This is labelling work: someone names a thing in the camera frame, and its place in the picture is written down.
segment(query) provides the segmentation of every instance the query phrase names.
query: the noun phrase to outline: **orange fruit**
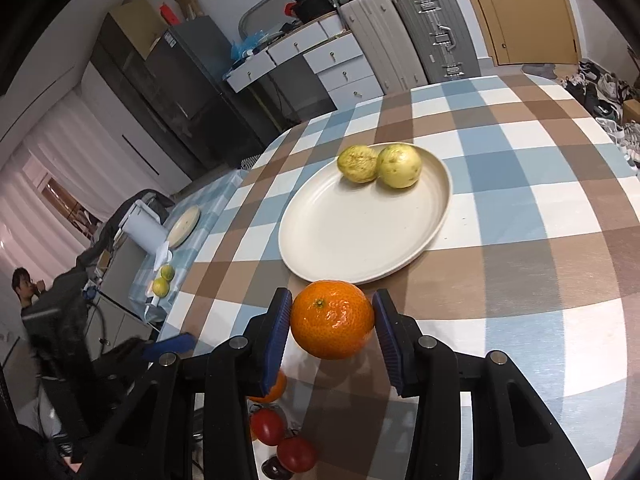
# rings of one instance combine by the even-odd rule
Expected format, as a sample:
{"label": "orange fruit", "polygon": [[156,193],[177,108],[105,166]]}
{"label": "orange fruit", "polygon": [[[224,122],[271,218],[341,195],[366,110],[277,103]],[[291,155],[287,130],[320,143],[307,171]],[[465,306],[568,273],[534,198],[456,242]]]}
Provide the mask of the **orange fruit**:
{"label": "orange fruit", "polygon": [[357,353],[373,329],[373,307],[355,285],[314,282],[291,307],[291,333],[303,350],[320,359],[344,359]]}
{"label": "orange fruit", "polygon": [[274,400],[279,399],[284,393],[285,388],[287,387],[287,376],[284,374],[282,370],[278,370],[278,377],[276,378],[276,383],[271,387],[269,393],[264,397],[249,397],[249,400],[253,402],[259,402],[260,404],[268,404],[269,402],[273,402]]}

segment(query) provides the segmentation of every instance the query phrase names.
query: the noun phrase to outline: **wooden door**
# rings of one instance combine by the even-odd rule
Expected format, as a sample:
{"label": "wooden door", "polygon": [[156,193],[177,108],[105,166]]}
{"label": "wooden door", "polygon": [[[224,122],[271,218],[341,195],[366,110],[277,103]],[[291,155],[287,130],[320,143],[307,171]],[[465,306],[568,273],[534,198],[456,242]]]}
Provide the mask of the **wooden door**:
{"label": "wooden door", "polygon": [[578,62],[568,0],[472,0],[498,64]]}

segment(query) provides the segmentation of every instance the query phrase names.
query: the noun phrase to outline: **yellow-green fruit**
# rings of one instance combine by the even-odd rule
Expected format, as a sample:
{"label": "yellow-green fruit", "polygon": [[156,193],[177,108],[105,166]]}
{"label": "yellow-green fruit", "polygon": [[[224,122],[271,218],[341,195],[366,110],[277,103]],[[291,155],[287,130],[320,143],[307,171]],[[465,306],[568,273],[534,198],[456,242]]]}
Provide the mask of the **yellow-green fruit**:
{"label": "yellow-green fruit", "polygon": [[422,160],[409,144],[392,144],[378,155],[378,176],[388,186],[401,189],[420,178]]}
{"label": "yellow-green fruit", "polygon": [[156,278],[152,290],[158,298],[164,298],[169,293],[169,282],[164,278]]}
{"label": "yellow-green fruit", "polygon": [[369,146],[349,146],[338,155],[338,169],[352,182],[370,182],[376,177],[376,158]]}
{"label": "yellow-green fruit", "polygon": [[163,265],[160,267],[160,276],[170,282],[175,276],[175,269],[169,264]]}

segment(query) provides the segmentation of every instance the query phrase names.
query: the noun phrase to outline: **curtain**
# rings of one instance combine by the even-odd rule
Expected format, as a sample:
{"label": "curtain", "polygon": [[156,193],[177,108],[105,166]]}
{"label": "curtain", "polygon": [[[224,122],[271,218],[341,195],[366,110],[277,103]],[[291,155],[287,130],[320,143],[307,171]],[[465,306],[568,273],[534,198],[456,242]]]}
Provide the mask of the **curtain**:
{"label": "curtain", "polygon": [[69,92],[23,141],[53,178],[100,220],[127,198],[161,186],[130,158],[75,91]]}
{"label": "curtain", "polygon": [[7,276],[25,267],[33,280],[50,286],[53,278],[76,264],[89,240],[47,202],[24,166],[21,146],[0,170],[0,270]]}

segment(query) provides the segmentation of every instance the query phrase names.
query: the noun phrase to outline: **plaid tablecloth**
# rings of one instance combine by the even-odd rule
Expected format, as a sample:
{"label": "plaid tablecloth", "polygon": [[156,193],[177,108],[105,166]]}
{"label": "plaid tablecloth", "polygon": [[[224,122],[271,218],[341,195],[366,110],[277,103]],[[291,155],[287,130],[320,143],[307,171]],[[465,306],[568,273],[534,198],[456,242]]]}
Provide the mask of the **plaid tablecloth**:
{"label": "plaid tablecloth", "polygon": [[[364,291],[388,288],[400,312],[456,351],[507,352],[592,477],[609,478],[640,438],[640,182],[587,112],[543,78],[414,89],[279,137],[220,215],[162,336],[193,333],[206,352],[242,333],[276,287],[299,292],[305,283],[278,252],[287,203],[344,147],[393,141],[442,158],[454,195],[429,249]],[[319,449],[301,478],[404,478],[417,405],[391,390],[375,337],[343,361],[315,359],[289,337],[283,368],[284,410]],[[461,404],[470,479],[469,398]],[[258,446],[258,464],[269,453]]]}
{"label": "plaid tablecloth", "polygon": [[[220,213],[246,176],[247,172],[244,170],[233,170],[227,173],[178,202],[164,221],[164,227],[170,231],[182,213],[192,205],[200,206],[200,218],[195,229],[180,246],[172,250],[171,264],[175,269],[175,277],[171,280],[169,294],[158,303],[158,306],[166,312],[171,310],[191,264],[216,224]],[[151,300],[146,294],[149,283],[156,278],[157,274],[154,272],[154,260],[155,258],[149,254],[146,256],[129,289],[129,299],[136,308],[136,313],[142,318],[145,317],[146,302]]]}

